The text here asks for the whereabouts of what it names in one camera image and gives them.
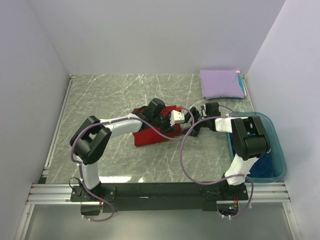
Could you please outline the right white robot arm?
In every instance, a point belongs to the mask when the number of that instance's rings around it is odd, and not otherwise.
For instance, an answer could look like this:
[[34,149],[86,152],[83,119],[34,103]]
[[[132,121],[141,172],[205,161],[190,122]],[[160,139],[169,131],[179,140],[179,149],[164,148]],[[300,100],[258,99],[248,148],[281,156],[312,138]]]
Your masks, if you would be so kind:
[[197,121],[185,132],[185,136],[196,136],[200,128],[208,128],[213,132],[229,133],[233,136],[235,155],[222,179],[212,182],[219,186],[219,195],[223,200],[240,197],[246,200],[244,193],[246,177],[252,166],[271,150],[270,139],[259,116],[240,117],[237,115],[221,116],[217,102],[202,106]]

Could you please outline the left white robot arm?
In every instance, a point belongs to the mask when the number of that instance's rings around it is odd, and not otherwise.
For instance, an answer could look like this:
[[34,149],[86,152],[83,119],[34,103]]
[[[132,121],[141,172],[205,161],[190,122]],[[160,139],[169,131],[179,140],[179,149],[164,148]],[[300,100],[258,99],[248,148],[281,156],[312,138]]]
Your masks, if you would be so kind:
[[159,98],[153,98],[148,105],[135,108],[125,117],[102,120],[94,115],[89,116],[70,140],[73,161],[81,167],[82,195],[88,201],[94,201],[100,195],[98,160],[109,140],[133,134],[135,147],[165,142],[182,134],[180,124],[184,121],[181,108],[166,106]]

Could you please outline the red t shirt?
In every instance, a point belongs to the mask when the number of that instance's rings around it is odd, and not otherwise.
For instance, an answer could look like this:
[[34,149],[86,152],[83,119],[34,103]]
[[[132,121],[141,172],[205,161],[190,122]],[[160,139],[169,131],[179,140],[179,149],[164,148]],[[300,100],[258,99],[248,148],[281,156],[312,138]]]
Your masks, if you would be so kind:
[[[174,137],[180,137],[182,135],[182,130],[180,124],[177,124],[175,126],[178,130],[176,133],[166,133],[164,134],[165,136],[169,138],[174,138]],[[162,143],[168,141],[167,138],[160,136],[157,134],[154,130],[151,128],[147,127],[147,129],[141,130],[139,132],[134,132],[133,134],[134,137],[134,145],[136,147],[142,147],[142,146],[147,146],[147,145],[152,145],[152,144],[157,144],[157,143]]]

